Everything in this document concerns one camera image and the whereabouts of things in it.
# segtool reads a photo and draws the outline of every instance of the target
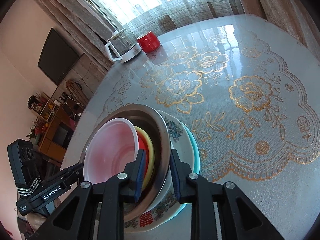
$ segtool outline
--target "cup handle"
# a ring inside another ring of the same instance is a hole
[[[123,58],[119,54],[119,52],[116,50],[116,48],[111,44],[111,42],[108,42],[105,46],[104,49],[106,50],[107,56],[111,61],[117,61],[117,60],[122,60]],[[116,54],[116,58],[113,58],[111,55],[110,49]]]

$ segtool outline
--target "screw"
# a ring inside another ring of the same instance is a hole
[[[235,187],[235,184],[234,184],[233,182],[231,182],[231,181],[228,181],[228,182],[226,183],[226,187],[227,187],[228,189],[233,189],[233,188]]]
[[[90,186],[90,182],[88,182],[88,181],[84,181],[84,182],[82,182],[81,184],[80,184],[80,187],[81,188],[87,188],[87,187],[89,187]]]
[[[197,179],[197,178],[198,178],[198,174],[196,174],[196,173],[190,173],[190,174],[189,174],[189,178],[190,178],[190,179]]]
[[[127,177],[127,174],[124,173],[124,172],[121,172],[121,173],[118,174],[117,177],[118,177],[118,179],[125,179]]]

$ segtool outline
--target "stainless steel bowl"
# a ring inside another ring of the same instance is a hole
[[[112,112],[94,129],[82,150],[79,162],[84,162],[88,145],[96,132],[106,122],[118,117],[128,119],[133,125],[142,128],[150,136],[155,150],[155,165],[150,182],[142,192],[139,203],[124,214],[124,222],[128,222],[143,214],[159,194],[169,169],[171,143],[167,126],[156,110],[145,105],[130,104]]]

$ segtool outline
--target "electric kettle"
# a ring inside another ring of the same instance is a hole
[[[108,59],[113,62],[117,60],[127,62],[141,51],[141,47],[135,37],[127,34],[126,29],[113,32],[112,37],[107,40],[104,48]]]

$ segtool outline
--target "television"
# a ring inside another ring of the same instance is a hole
[[[38,62],[42,72],[58,86],[78,59],[75,50],[51,28]]]

